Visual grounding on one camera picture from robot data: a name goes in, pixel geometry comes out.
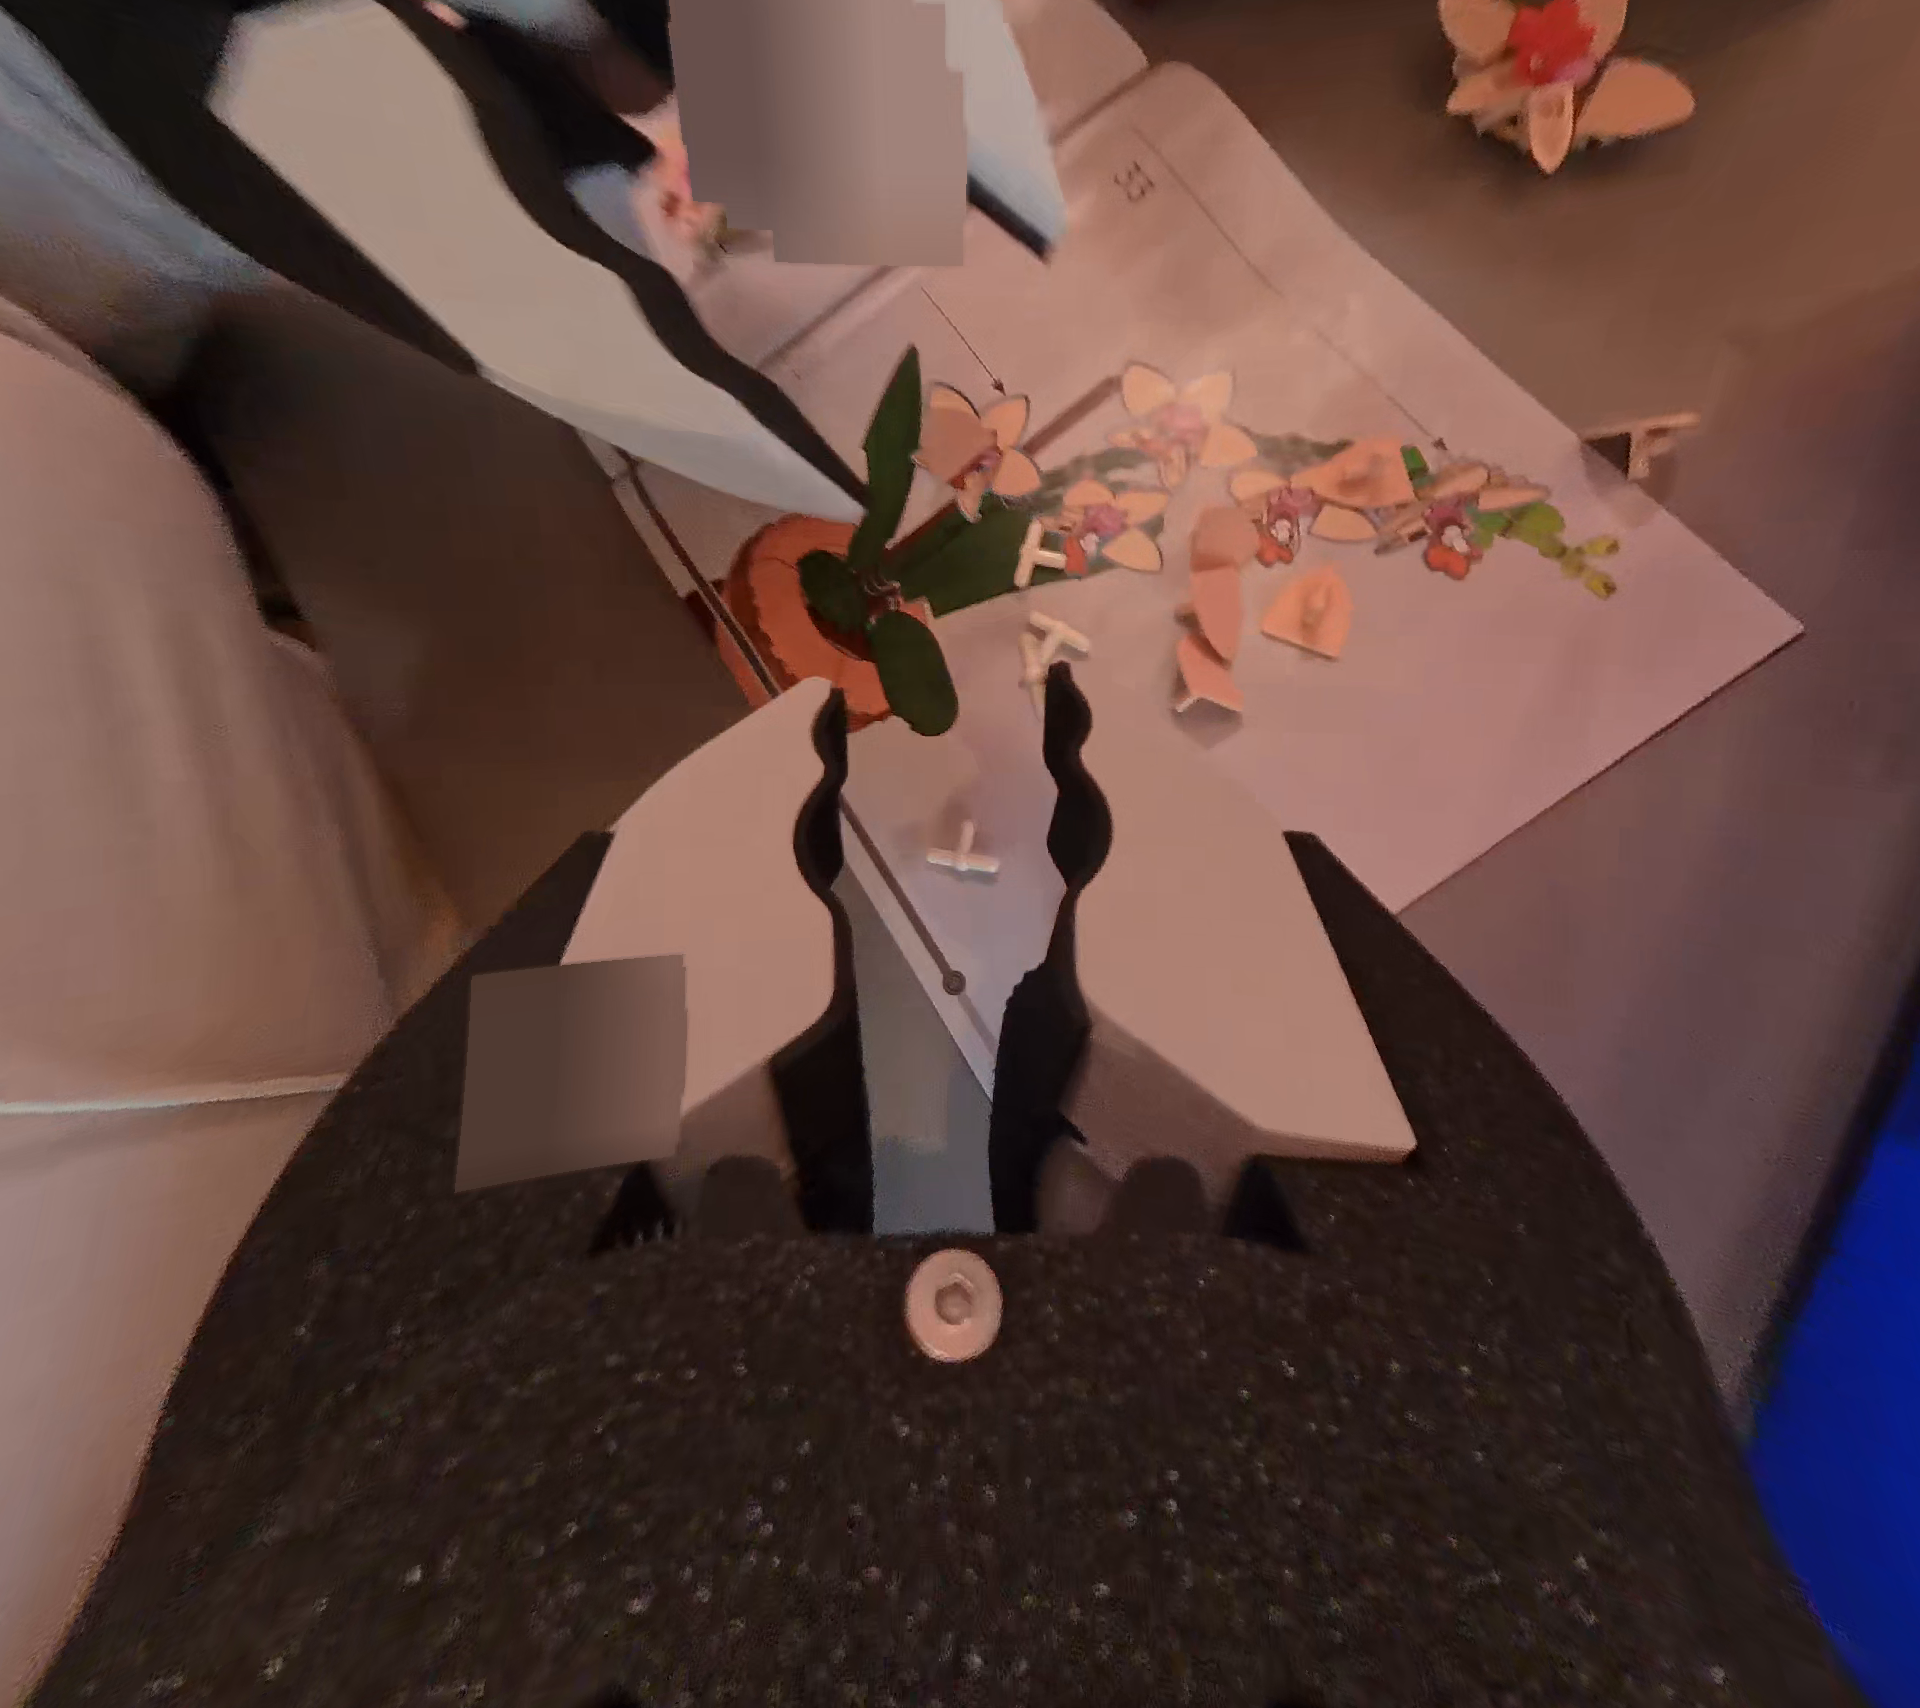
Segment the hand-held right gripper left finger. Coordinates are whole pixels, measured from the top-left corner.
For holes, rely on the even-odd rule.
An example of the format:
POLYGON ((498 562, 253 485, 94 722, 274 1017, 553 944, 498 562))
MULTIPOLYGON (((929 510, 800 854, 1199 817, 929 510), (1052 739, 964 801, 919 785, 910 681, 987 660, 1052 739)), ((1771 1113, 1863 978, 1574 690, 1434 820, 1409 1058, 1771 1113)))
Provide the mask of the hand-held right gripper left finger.
POLYGON ((660 1176, 788 1167, 773 1062, 836 986, 828 904, 798 830, 828 777, 826 681, 759 706, 627 809, 558 971, 584 1025, 596 1151, 660 1176))

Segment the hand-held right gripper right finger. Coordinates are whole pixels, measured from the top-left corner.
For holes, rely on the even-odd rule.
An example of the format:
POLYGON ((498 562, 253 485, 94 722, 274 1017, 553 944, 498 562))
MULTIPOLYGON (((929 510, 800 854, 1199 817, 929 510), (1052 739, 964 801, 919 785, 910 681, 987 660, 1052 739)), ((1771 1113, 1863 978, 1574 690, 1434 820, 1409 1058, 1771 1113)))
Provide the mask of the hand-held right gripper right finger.
POLYGON ((1278 818, 1064 663, 1041 762, 1062 896, 999 1021, 989 1190, 1041 1190, 1060 1147, 1110 1183, 1176 1160, 1206 1193, 1261 1157, 1401 1167, 1413 1124, 1278 818))

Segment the toy potted orchid plant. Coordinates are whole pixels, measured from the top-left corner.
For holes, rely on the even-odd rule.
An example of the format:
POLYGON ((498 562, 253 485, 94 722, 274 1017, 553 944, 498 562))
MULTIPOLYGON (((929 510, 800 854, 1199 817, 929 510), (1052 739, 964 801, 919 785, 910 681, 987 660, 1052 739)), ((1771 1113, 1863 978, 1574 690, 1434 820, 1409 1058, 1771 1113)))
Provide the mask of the toy potted orchid plant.
POLYGON ((917 736, 944 736, 958 718, 929 609, 908 596, 893 557, 922 420, 922 363, 905 349, 862 443, 862 517, 768 521, 735 551, 722 585, 739 663, 775 693, 828 685, 853 732, 893 718, 917 736))

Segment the grey desk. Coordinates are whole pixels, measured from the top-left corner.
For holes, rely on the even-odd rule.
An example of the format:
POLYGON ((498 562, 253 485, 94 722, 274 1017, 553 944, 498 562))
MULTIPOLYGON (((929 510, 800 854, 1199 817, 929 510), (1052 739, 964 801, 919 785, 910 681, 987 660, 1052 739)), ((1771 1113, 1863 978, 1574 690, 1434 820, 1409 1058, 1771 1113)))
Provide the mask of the grey desk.
MULTIPOLYGON (((1734 1409, 1826 1233, 1915 973, 1915 0, 1634 0, 1691 131, 1555 185, 1452 131, 1432 0, 1157 0, 1371 257, 1565 422, 1701 408, 1667 507, 1805 624, 1408 916, 1571 1106, 1734 1409)), ((591 457, 300 294, 204 430, 467 932, 720 672, 591 457)))

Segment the paper instruction sheet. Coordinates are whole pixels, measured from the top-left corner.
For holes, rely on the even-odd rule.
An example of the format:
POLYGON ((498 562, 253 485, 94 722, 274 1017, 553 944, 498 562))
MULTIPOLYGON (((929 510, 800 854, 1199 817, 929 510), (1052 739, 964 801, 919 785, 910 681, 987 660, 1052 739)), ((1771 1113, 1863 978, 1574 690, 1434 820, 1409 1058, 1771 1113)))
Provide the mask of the paper instruction sheet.
POLYGON ((1013 438, 997 481, 1032 482, 981 497, 976 521, 947 517, 939 481, 914 482, 900 543, 941 529, 900 569, 958 716, 935 739, 884 718, 850 744, 862 862, 964 978, 945 1025, 980 1076, 1062 896, 1041 848, 1044 686, 1021 686, 1032 613, 1088 637, 1060 663, 1101 715, 1171 722, 1391 913, 1802 631, 1344 233, 1212 80, 1148 67, 1090 0, 997 3, 1067 197, 1045 261, 983 215, 965 262, 939 271, 782 266, 743 242, 701 259, 657 191, 638 193, 639 230, 708 335, 847 463, 916 350, 956 425, 1013 438), (1403 448, 1409 505, 1364 515, 1292 485, 1371 438, 1403 448), (1176 646, 1198 633, 1188 538, 1226 502, 1259 532, 1231 663, 1243 712, 1177 715, 1176 646), (1070 569, 1017 592, 1033 518, 1070 569), (1335 663, 1259 634, 1319 566, 1354 596, 1335 663), (962 820, 999 859, 993 881, 926 866, 962 820))

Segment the pale cloth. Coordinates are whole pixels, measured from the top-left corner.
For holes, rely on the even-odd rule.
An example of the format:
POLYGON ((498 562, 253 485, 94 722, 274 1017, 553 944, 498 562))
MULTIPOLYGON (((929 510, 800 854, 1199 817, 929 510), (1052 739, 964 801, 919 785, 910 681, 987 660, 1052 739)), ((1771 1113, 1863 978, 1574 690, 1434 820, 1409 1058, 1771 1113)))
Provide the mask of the pale cloth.
POLYGON ((110 1552, 257 1205, 457 947, 159 418, 265 283, 4 19, 4 1705, 110 1552))

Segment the small grey toy piece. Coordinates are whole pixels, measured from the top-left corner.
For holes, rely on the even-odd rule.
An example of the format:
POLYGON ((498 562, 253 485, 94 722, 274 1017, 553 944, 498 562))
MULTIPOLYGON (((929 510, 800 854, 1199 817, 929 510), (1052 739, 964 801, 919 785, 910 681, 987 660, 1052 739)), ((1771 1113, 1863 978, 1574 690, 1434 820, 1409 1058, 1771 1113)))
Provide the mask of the small grey toy piece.
POLYGON ((1644 487, 1673 448, 1695 436, 1701 426, 1701 413, 1673 411, 1632 420, 1622 418, 1588 425, 1575 432, 1575 440, 1584 448, 1594 451, 1596 457, 1620 473, 1626 482, 1644 487))

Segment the blue plastic bin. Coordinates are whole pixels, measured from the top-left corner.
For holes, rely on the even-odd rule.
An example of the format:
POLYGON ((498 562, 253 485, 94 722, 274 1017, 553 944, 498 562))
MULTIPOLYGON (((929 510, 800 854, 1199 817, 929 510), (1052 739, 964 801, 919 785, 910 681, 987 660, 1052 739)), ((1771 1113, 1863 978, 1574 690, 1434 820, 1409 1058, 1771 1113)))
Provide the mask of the blue plastic bin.
POLYGON ((1748 1463, 1822 1626, 1873 1705, 1918 1702, 1918 1069, 1865 1140, 1789 1316, 1748 1463))

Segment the toy flower with red centre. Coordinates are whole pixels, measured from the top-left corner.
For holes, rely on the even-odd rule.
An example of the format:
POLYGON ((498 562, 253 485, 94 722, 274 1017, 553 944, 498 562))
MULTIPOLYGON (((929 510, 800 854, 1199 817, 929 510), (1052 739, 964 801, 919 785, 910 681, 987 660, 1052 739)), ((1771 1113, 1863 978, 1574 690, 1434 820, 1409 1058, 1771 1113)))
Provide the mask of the toy flower with red centre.
POLYGON ((1627 0, 1435 0, 1435 17, 1452 53, 1445 114, 1543 177, 1695 114, 1667 67, 1620 53, 1627 0))

